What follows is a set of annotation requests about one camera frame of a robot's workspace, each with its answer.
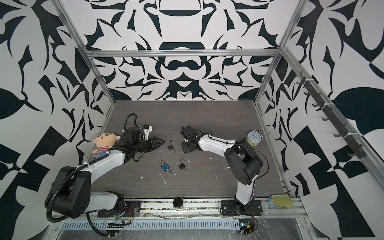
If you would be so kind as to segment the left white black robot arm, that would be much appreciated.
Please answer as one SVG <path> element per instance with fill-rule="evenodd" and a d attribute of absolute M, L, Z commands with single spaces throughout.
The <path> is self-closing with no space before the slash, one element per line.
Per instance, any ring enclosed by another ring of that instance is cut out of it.
<path fill-rule="evenodd" d="M 45 201 L 47 220 L 57 223 L 100 210 L 111 210 L 121 215 L 123 195 L 115 192 L 93 193 L 92 184 L 109 171 L 134 160 L 135 154 L 152 152 L 165 143 L 160 138 L 152 137 L 151 131 L 151 126 L 144 125 L 125 129 L 122 136 L 104 133 L 94 139 L 97 149 L 92 154 L 95 159 L 59 170 Z"/>

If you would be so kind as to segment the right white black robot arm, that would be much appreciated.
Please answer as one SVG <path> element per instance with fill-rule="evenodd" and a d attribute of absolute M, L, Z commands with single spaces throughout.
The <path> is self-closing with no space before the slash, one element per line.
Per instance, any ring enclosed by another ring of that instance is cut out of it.
<path fill-rule="evenodd" d="M 235 207 L 238 212 L 249 210 L 255 198 L 255 182 L 264 165 L 257 151 L 244 138 L 237 141 L 224 140 L 195 130 L 191 126 L 183 126 L 181 134 L 184 138 L 181 145 L 185 154 L 202 151 L 226 159 L 238 181 Z"/>

